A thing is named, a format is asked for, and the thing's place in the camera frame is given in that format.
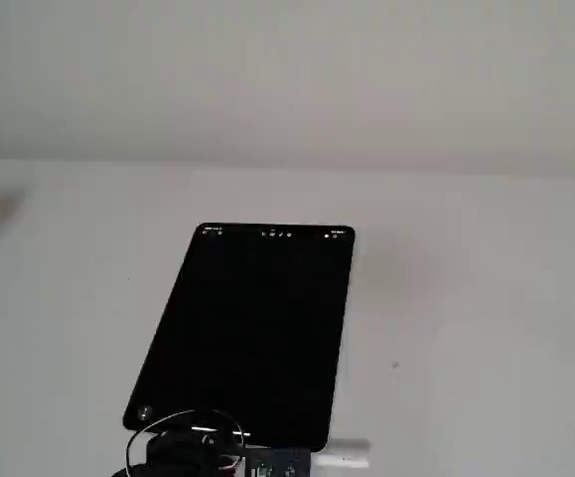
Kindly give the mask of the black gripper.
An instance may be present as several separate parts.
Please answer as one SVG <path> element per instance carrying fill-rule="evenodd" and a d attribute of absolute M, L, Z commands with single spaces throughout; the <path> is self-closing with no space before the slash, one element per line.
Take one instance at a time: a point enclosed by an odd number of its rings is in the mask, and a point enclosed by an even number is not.
<path fill-rule="evenodd" d="M 244 464 L 247 454 L 244 443 L 238 442 L 229 431 L 205 434 L 201 445 L 205 476 L 235 476 Z"/>

